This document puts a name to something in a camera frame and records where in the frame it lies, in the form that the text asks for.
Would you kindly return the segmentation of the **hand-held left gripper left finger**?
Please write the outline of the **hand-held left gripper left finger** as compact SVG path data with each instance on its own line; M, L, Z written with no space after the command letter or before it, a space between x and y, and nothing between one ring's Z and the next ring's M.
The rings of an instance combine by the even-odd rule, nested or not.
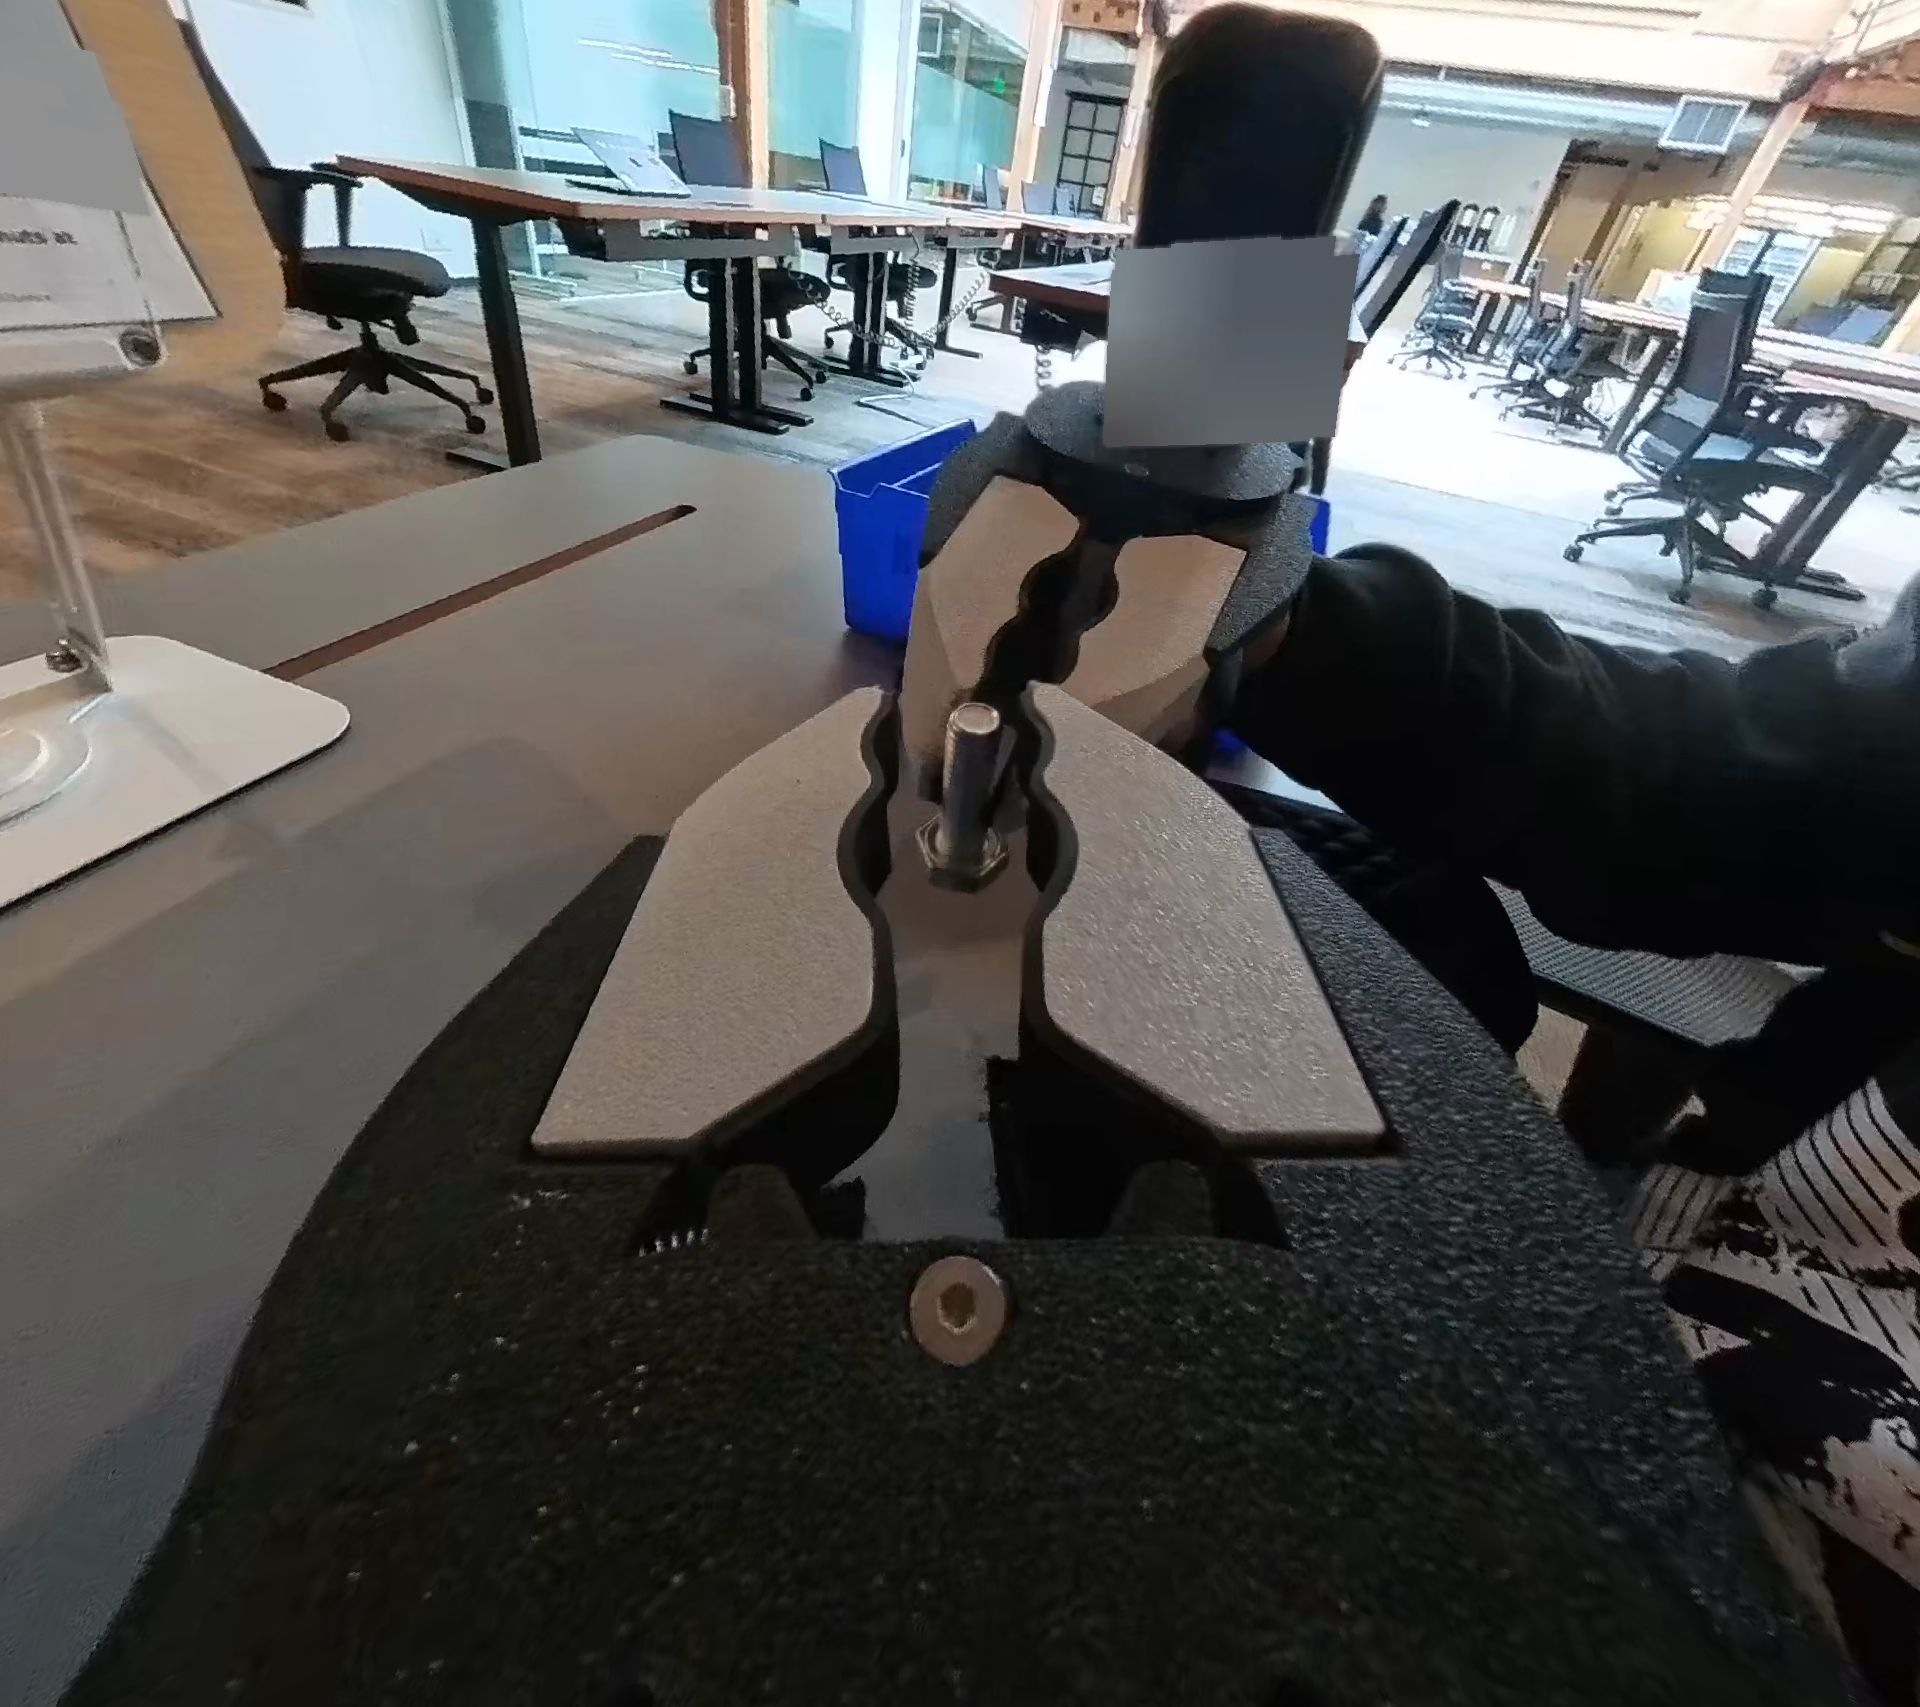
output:
M545 1159L860 1159L899 1101L899 718L857 688L677 818L534 1127Z

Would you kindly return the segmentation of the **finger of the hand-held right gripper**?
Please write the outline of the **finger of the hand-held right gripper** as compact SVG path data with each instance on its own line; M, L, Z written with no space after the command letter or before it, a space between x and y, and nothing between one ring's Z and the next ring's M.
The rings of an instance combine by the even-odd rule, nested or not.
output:
M1079 534L1043 490L997 476L924 562L897 704L916 778L942 776L950 712L985 704L1011 716L1020 692L1052 668L1048 604Z
M1007 564L1009 762L1030 762L1036 750L1021 712L1034 684L1149 746L1181 746L1197 726L1216 668L1211 636L1246 562L1242 548L1202 534L1112 544L1038 532L1024 540Z

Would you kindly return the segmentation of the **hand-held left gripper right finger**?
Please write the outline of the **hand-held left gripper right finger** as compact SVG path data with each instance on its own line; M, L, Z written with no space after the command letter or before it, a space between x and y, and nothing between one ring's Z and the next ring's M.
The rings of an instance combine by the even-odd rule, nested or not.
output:
M1061 1065L1243 1157L1366 1155L1379 1103L1250 824L1068 694L1031 734L1020 1024Z

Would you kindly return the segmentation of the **blue plastic bin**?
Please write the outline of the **blue plastic bin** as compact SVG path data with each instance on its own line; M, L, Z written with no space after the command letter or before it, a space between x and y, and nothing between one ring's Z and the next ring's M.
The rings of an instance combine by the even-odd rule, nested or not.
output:
M1112 448L1102 418L1096 388L1076 382L984 430L944 426L835 470L844 622L905 648L924 562L997 476L1038 486L1099 542L1171 534L1227 542L1248 562L1211 632L1211 684L1192 736L1164 750L1203 766L1250 654L1277 632L1326 550L1329 506L1307 490L1314 460L1289 446Z

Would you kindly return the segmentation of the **steel hex bolt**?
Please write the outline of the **steel hex bolt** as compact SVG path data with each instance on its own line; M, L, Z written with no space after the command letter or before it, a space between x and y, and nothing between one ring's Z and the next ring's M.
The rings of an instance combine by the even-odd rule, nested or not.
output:
M953 894L975 894L1006 868L997 830L1002 718L994 706L955 706L944 726L938 814L925 818L916 846L927 880Z

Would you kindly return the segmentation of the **person's right forearm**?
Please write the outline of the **person's right forearm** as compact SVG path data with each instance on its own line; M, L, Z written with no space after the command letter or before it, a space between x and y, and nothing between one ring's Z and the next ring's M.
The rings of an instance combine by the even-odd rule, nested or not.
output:
M1915 984L1917 590L1740 662L1578 636L1392 546L1314 560L1227 728L1573 944Z

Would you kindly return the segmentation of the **row of distant office chairs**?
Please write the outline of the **row of distant office chairs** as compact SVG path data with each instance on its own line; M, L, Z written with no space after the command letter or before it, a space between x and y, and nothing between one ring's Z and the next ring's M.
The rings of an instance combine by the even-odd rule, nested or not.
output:
M1548 300L1542 268L1525 272L1518 288L1494 296L1462 276L1434 280L1414 314L1395 368L1426 368L1464 378L1478 348L1503 348L1496 378L1470 390L1472 398L1499 404L1502 418L1546 424L1554 432L1601 430L1588 408L1599 362L1599 342L1586 328L1586 296L1591 262L1566 274L1556 300Z

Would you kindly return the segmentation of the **person's black mesh chair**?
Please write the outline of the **person's black mesh chair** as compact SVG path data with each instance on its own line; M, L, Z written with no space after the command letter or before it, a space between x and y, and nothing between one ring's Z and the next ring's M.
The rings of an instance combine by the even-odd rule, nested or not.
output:
M1549 932L1507 888L1496 898L1542 1008L1582 1028L1557 1117L1595 1163L1645 1157L1687 1109L1710 1055L1755 1037L1814 970L1713 954L1595 950Z

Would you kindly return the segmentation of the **grey open laptop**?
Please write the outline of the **grey open laptop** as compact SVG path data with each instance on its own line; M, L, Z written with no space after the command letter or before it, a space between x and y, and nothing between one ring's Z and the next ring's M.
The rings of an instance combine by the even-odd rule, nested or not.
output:
M689 200L691 190L673 168L661 160L649 136L624 136L575 126L571 134L587 154L611 176L618 190L645 200Z

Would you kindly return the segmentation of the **black mesh swivel chair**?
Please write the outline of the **black mesh swivel chair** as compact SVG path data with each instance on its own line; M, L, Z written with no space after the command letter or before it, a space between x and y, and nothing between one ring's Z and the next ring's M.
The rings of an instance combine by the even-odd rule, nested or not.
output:
M1563 560L1580 564L1610 540L1654 540L1678 566L1668 596L1691 600L1697 572L1752 584L1763 612L1783 590L1859 604L1839 574L1791 558L1839 484L1830 456L1787 434L1812 398L1787 396L1749 372L1763 296L1710 292L1691 300L1676 372L1625 454L1637 478L1627 502L1578 532Z

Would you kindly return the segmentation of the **long wooden office desk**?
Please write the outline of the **long wooden office desk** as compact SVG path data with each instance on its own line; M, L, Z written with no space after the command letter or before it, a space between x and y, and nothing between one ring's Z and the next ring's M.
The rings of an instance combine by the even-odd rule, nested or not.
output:
M980 206L887 204L813 190L765 186L691 186L681 194L600 190L558 174L395 162L341 156L337 166L361 184L383 184L416 206L468 224L477 300L491 366L491 398L503 452L450 454L454 464L508 472L540 464L542 440L525 364L505 236L549 224L569 254L601 264L673 262L708 272L706 388L669 394L667 414L780 438L808 424L794 408L761 392L761 310L758 272L818 244L826 256L857 260L854 342L866 356L832 362L833 374L881 384L884 266L927 248L946 254L942 300L951 298L959 252L995 252L1028 232L1052 232L1084 244L1115 246L1126 224L1077 216L1040 216Z

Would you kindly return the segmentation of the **person's printed black shirt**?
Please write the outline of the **person's printed black shirt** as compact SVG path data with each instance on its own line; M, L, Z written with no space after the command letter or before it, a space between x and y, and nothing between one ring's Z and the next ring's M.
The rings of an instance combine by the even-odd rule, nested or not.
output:
M1654 1163L1623 1219L1791 1587L1871 1699L1915 1703L1915 1069L1749 1173Z

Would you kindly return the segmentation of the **printed instruction sheet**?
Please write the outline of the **printed instruction sheet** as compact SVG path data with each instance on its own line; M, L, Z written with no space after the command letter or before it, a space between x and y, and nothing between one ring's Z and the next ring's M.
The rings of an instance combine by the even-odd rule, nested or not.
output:
M61 0L2 0L2 328L218 316Z

